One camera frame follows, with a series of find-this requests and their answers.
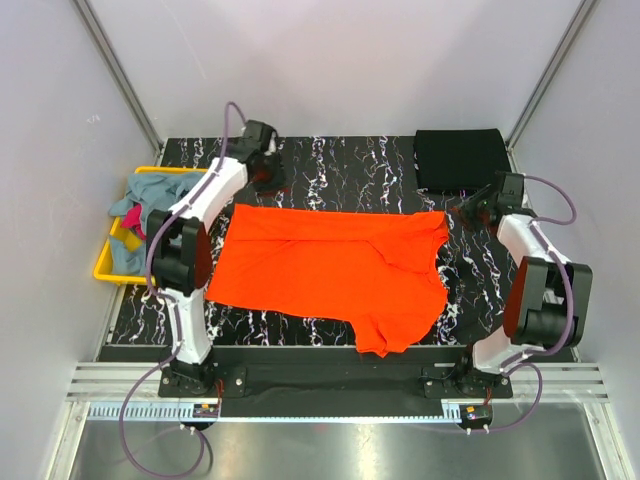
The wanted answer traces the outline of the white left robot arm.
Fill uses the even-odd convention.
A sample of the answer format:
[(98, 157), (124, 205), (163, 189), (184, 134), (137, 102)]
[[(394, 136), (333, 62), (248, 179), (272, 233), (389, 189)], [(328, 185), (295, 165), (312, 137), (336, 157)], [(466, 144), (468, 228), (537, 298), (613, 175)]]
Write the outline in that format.
[(213, 272), (210, 229), (225, 205), (246, 185), (261, 193), (284, 187), (279, 153), (217, 158), (177, 203), (147, 217), (145, 276), (168, 308), (172, 352), (162, 361), (162, 382), (196, 396), (215, 386), (212, 345), (204, 315), (205, 286)]

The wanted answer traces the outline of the orange t-shirt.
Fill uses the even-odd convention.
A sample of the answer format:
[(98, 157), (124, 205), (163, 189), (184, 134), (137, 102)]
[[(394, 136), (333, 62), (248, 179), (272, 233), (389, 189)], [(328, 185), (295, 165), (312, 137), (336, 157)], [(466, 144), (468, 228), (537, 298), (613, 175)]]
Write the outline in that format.
[(422, 340), (448, 290), (437, 269), (442, 211), (374, 214), (234, 209), (206, 300), (348, 323), (356, 349), (384, 357)]

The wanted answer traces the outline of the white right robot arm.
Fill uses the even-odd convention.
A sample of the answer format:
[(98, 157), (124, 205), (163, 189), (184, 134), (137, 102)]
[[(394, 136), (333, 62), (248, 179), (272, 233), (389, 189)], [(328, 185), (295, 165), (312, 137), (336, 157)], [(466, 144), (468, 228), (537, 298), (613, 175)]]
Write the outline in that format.
[(482, 227), (507, 249), (517, 271), (503, 312), (502, 327), (473, 343), (446, 381), (466, 396), (495, 388), (533, 356), (552, 356), (583, 337), (593, 283), (590, 266), (571, 261), (556, 249), (541, 225), (568, 226), (526, 206), (528, 176), (501, 172), (454, 208), (468, 230)]

